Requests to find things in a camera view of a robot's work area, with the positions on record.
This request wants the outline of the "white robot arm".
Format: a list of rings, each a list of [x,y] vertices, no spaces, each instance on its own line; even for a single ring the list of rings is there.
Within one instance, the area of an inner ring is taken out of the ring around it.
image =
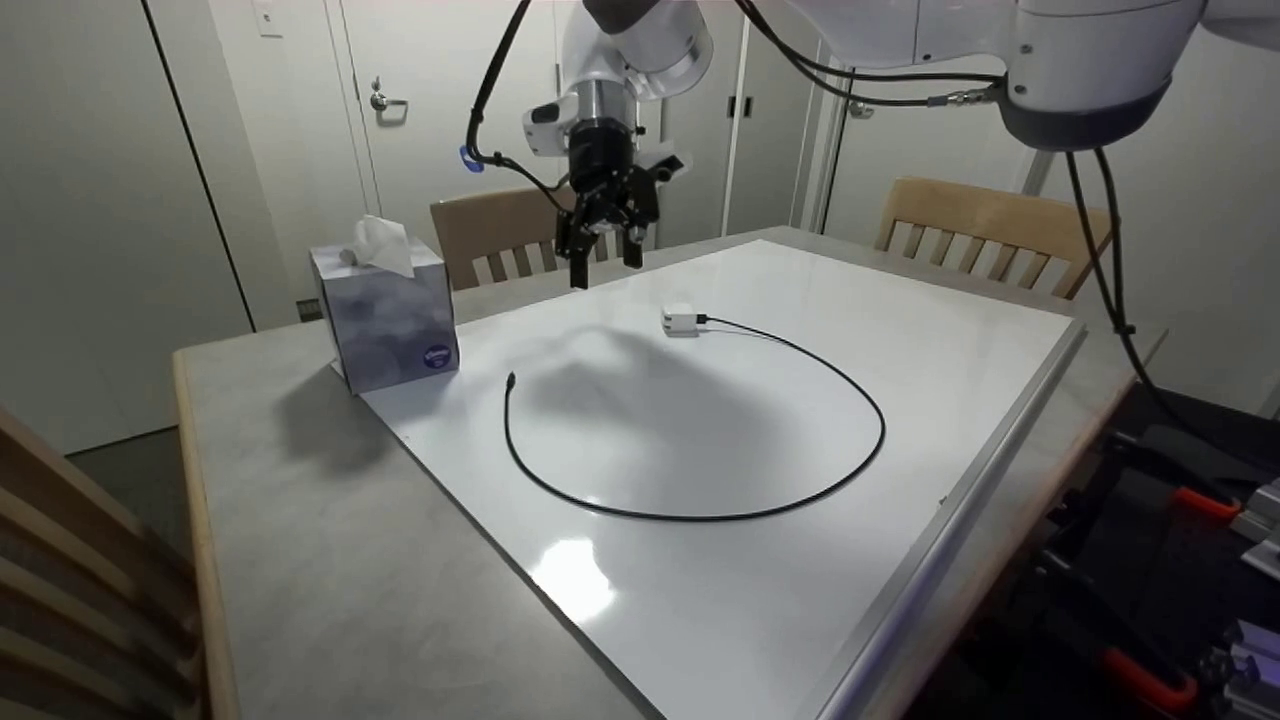
[[[1280,50],[1280,0],[783,0],[823,46],[789,46],[761,0],[731,0],[817,90],[933,85],[933,95],[882,95],[882,107],[995,103],[1005,128],[1045,154],[1105,150],[1132,135],[1171,90],[1198,28]],[[524,117],[537,158],[564,158],[571,204],[549,185],[555,257],[590,283],[604,229],[623,264],[646,264],[659,222],[658,190],[677,158],[646,165],[637,103],[693,93],[711,65],[695,0],[575,0],[564,41],[564,95]]]

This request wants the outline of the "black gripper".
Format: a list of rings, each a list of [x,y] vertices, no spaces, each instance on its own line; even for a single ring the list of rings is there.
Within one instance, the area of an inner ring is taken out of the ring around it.
[[[628,267],[646,264],[646,235],[659,222],[659,185],[670,185],[686,160],[665,158],[652,167],[641,167],[633,158],[633,128],[622,121],[581,121],[570,133],[570,180],[575,204],[555,222],[555,251],[570,264],[571,290],[590,283],[604,198],[622,198],[622,259]]]

